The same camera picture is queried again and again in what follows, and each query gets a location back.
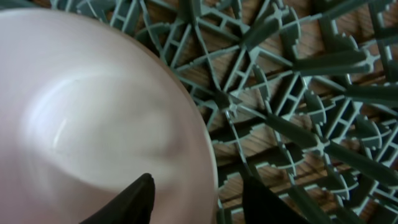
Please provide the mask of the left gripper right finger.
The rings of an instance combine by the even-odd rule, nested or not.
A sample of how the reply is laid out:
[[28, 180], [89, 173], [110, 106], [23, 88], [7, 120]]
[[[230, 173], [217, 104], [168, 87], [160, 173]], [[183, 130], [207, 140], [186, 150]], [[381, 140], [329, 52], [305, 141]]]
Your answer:
[[243, 179], [242, 206], [246, 224], [310, 224], [253, 176]]

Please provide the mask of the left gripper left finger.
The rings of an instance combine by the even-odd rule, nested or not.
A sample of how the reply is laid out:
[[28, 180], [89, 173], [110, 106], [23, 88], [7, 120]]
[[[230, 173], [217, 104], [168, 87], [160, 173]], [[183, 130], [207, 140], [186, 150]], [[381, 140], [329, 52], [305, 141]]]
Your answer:
[[145, 173], [81, 224], [149, 224], [154, 200], [154, 179]]

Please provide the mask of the pink-white bowl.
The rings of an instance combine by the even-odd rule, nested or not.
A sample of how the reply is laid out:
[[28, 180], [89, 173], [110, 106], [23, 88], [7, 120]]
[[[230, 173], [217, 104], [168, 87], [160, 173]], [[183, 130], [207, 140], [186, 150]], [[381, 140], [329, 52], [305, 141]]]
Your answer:
[[1, 222], [81, 223], [145, 173], [151, 223], [215, 222], [210, 137], [171, 69], [96, 20], [1, 11]]

